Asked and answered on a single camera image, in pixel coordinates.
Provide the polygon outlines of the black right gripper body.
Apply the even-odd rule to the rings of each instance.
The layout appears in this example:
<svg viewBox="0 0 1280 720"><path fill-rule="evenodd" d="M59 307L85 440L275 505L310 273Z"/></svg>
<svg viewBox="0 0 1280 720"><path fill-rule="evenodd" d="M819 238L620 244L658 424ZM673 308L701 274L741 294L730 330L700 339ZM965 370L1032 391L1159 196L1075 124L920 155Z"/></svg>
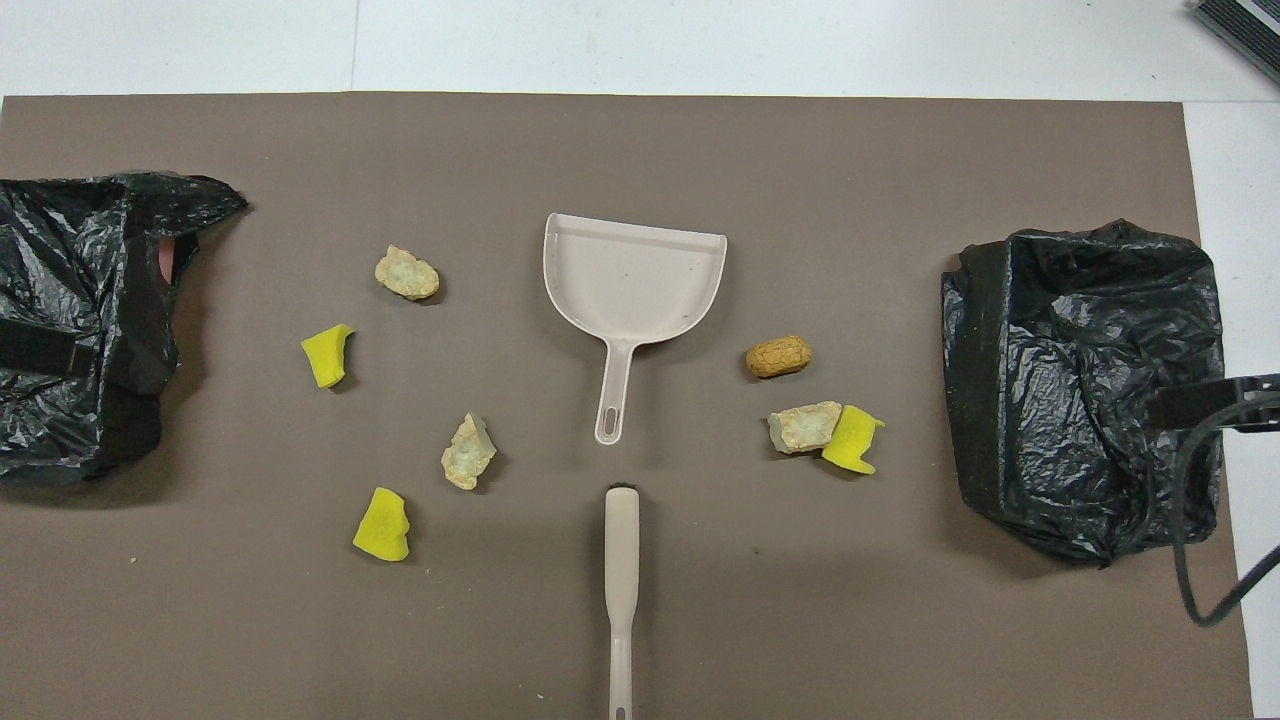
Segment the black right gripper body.
<svg viewBox="0 0 1280 720"><path fill-rule="evenodd" d="M1216 427L1240 433L1280 432L1280 373L1226 378Z"/></svg>

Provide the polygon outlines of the beige brush black bristles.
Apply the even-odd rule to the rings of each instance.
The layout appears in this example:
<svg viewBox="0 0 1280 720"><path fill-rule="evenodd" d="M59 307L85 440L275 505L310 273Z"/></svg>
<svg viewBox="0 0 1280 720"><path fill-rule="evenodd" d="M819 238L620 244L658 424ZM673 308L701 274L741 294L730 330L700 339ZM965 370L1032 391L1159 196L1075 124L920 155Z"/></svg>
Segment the beige brush black bristles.
<svg viewBox="0 0 1280 720"><path fill-rule="evenodd" d="M635 487L605 492L604 597L609 623L608 720L634 716L634 619L640 578L640 498Z"/></svg>

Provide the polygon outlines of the brown paper table mat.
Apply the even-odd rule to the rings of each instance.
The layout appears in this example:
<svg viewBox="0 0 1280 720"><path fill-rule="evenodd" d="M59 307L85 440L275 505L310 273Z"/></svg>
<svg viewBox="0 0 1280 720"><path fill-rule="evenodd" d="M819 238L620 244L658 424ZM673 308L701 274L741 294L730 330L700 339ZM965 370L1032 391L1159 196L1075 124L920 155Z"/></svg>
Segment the brown paper table mat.
<svg viewBox="0 0 1280 720"><path fill-rule="evenodd" d="M1252 714L1239 619L1165 548L1105 570L957 492L940 275L1119 218L1198 234L1176 104L463 94L10 97L0 177L211 176L251 202L183 282L160 447L0 491L0 720L604 720L603 495L643 496L635 705L654 720ZM709 313L636 350L550 302L553 211L726 234ZM374 269L430 263L408 301ZM300 347L335 324L346 378ZM803 370L754 345L800 334ZM886 423L861 475L765 418ZM498 455L440 457L467 413ZM352 546L376 487L410 556Z"/></svg>

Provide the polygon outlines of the brown foam bread roll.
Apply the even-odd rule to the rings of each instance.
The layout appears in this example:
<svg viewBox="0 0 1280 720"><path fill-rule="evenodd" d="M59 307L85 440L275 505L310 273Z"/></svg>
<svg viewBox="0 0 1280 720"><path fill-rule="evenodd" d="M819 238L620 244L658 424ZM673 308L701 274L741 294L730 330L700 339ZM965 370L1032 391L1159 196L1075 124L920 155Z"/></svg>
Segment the brown foam bread roll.
<svg viewBox="0 0 1280 720"><path fill-rule="evenodd" d="M771 379L805 369L813 355L813 347L805 338L787 334L751 346L744 361L756 379Z"/></svg>

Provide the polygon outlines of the crumpled black trash bag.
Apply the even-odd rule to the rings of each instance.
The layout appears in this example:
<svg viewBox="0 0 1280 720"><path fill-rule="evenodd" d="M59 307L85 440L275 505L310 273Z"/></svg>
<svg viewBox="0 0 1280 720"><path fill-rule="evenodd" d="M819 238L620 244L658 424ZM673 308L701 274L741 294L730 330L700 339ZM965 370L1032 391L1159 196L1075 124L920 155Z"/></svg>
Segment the crumpled black trash bag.
<svg viewBox="0 0 1280 720"><path fill-rule="evenodd" d="M1167 546L1184 430L1160 389L1224 377L1210 256L1116 220L973 245L940 283L964 503L1034 550L1108 566Z"/></svg>
<svg viewBox="0 0 1280 720"><path fill-rule="evenodd" d="M96 354L87 377L0 368L0 487L76 486L159 445L180 283L161 278L157 241L180 238L182 281L201 236L247 209L204 176L0 179L0 320L76 332Z"/></svg>

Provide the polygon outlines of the yellow sponge piece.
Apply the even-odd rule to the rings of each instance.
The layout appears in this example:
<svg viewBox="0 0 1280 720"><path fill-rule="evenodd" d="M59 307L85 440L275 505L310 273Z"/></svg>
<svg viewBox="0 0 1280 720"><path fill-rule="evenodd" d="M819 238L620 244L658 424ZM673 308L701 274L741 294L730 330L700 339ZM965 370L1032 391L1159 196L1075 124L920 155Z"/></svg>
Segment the yellow sponge piece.
<svg viewBox="0 0 1280 720"><path fill-rule="evenodd" d="M352 546L388 562L410 556L410 519L404 500L394 491L376 487L352 538Z"/></svg>
<svg viewBox="0 0 1280 720"><path fill-rule="evenodd" d="M868 411L844 405L832 436L820 456L837 468L861 475L874 475L877 468L865 460L873 446L876 433L886 428L886 423Z"/></svg>
<svg viewBox="0 0 1280 720"><path fill-rule="evenodd" d="M346 343L353 333L339 323L300 342L317 388L330 389L346 378Z"/></svg>

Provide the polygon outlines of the black ribbed device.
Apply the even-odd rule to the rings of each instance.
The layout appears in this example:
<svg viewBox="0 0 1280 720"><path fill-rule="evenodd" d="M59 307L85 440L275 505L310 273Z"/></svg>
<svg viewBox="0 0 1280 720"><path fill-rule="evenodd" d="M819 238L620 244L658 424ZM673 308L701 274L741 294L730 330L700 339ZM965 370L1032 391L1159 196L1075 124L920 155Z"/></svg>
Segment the black ribbed device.
<svg viewBox="0 0 1280 720"><path fill-rule="evenodd" d="M1192 15L1280 85L1280 0L1190 0Z"/></svg>

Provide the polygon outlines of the beige plastic dustpan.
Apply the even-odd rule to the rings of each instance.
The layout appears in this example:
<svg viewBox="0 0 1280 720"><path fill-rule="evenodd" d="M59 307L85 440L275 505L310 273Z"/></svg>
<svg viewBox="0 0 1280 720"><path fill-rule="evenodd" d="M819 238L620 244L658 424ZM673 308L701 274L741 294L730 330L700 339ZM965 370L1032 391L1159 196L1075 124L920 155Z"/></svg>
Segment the beige plastic dustpan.
<svg viewBox="0 0 1280 720"><path fill-rule="evenodd" d="M726 234L608 222L553 211L545 223L543 277L556 310L605 346L594 423L616 445L634 355L692 329L710 310L724 272Z"/></svg>

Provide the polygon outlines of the beige foam chunk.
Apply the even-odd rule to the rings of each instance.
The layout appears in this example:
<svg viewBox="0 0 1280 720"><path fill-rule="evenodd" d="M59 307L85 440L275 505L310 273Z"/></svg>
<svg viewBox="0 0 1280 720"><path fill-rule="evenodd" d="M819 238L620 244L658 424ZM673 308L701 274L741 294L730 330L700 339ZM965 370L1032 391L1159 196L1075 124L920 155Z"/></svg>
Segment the beige foam chunk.
<svg viewBox="0 0 1280 720"><path fill-rule="evenodd" d="M378 260L374 278L381 287L408 301L430 299L442 287L435 266L394 245L389 245Z"/></svg>
<svg viewBox="0 0 1280 720"><path fill-rule="evenodd" d="M474 413L467 413L442 454L440 465L445 479L458 489L475 491L479 478L498 455L486 423Z"/></svg>
<svg viewBox="0 0 1280 720"><path fill-rule="evenodd" d="M824 448L833 438L844 405L835 401L788 407L765 418L771 443L781 454Z"/></svg>

